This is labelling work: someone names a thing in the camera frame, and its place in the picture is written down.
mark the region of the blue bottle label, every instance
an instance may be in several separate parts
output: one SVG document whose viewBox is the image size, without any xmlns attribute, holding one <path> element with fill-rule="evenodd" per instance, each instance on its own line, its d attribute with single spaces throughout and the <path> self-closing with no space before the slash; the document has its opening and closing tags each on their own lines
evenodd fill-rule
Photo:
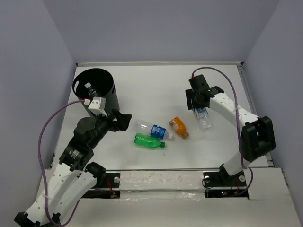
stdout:
<svg viewBox="0 0 303 227">
<path fill-rule="evenodd" d="M 207 110 L 205 108 L 196 108 L 194 110 L 194 114 L 195 114 L 196 118 L 208 116 L 208 112 L 207 112 Z"/>
<path fill-rule="evenodd" d="M 166 131 L 165 128 L 162 128 L 155 124 L 151 129 L 151 136 L 162 140 L 164 137 L 165 131 Z"/>
</svg>

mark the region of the water bottle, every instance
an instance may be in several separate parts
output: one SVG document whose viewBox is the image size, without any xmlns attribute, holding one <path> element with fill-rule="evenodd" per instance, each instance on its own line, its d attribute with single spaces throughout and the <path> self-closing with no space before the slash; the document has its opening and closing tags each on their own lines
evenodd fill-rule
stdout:
<svg viewBox="0 0 303 227">
<path fill-rule="evenodd" d="M 194 108 L 193 112 L 197 122 L 202 129 L 208 129 L 212 127 L 212 122 L 210 121 L 208 112 L 205 108 Z"/>
<path fill-rule="evenodd" d="M 87 92 L 89 94 L 89 99 L 90 100 L 92 100 L 94 97 L 98 97 L 97 90 L 95 88 L 93 88 L 90 83 L 86 83 L 84 85 L 84 87 L 87 89 Z"/>
<path fill-rule="evenodd" d="M 173 135 L 169 133 L 165 128 L 162 128 L 156 124 L 148 123 L 142 120 L 137 120 L 134 123 L 134 129 L 136 132 L 140 132 L 144 135 L 156 137 L 162 139 L 172 139 Z"/>
<path fill-rule="evenodd" d="M 134 142 L 139 145 L 146 146 L 148 148 L 164 148 L 165 143 L 161 142 L 155 137 L 146 136 L 141 133 L 137 133 Z"/>
</svg>

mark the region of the gray wall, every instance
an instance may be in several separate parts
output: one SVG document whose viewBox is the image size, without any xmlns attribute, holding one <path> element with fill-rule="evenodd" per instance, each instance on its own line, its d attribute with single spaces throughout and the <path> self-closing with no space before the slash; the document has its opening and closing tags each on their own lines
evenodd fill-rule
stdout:
<svg viewBox="0 0 303 227">
<path fill-rule="evenodd" d="M 67 102 L 75 64 L 40 0 L 0 0 L 0 31 L 0 225 L 13 227 L 17 212 L 35 199 L 39 132 Z M 46 164 L 62 117 L 44 136 Z"/>
<path fill-rule="evenodd" d="M 285 170 L 303 225 L 303 1 L 281 0 L 244 65 L 256 109 L 274 123 L 274 162 Z"/>
<path fill-rule="evenodd" d="M 278 0 L 44 0 L 76 62 L 243 61 Z"/>
</svg>

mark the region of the black trash can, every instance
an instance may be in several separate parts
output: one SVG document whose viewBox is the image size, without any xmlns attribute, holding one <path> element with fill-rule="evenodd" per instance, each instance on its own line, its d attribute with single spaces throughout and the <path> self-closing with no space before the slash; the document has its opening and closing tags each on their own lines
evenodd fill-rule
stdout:
<svg viewBox="0 0 303 227">
<path fill-rule="evenodd" d="M 112 109 L 120 110 L 119 102 L 116 94 L 115 83 L 112 75 L 103 69 L 89 69 L 80 73 L 72 83 L 72 90 L 78 99 L 89 98 L 88 90 L 84 87 L 90 83 L 98 92 L 98 96 L 106 99 L 104 110 L 106 113 L 112 113 Z M 90 116 L 96 117 L 87 105 L 83 105 Z"/>
</svg>

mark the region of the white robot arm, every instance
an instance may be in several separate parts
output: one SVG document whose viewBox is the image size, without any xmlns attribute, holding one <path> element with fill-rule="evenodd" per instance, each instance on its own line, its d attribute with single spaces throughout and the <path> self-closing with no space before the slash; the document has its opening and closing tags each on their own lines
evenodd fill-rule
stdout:
<svg viewBox="0 0 303 227">
<path fill-rule="evenodd" d="M 192 77 L 189 83 L 192 87 L 192 89 L 186 90 L 189 110 L 208 107 L 237 127 L 235 103 L 222 89 L 217 86 L 210 88 L 203 75 Z M 240 106 L 238 106 L 238 112 L 241 132 L 239 146 L 242 150 L 242 157 L 240 152 L 236 152 L 230 160 L 220 166 L 217 176 L 214 179 L 208 179 L 209 181 L 222 182 L 223 185 L 234 180 L 238 173 L 243 171 L 243 165 L 248 166 L 258 157 L 276 147 L 270 118 L 266 116 L 260 118 Z"/>
<path fill-rule="evenodd" d="M 43 191 L 29 209 L 16 215 L 15 221 L 20 226 L 59 226 L 58 223 L 71 207 L 89 189 L 103 182 L 106 169 L 94 162 L 87 164 L 94 155 L 93 149 L 108 131 L 127 130 L 132 118 L 130 114 L 121 114 L 118 110 L 107 114 L 104 105 L 104 98 L 93 98 L 89 110 L 97 118 L 86 117 L 78 121 L 74 136 L 47 184 L 48 195 Z"/>
</svg>

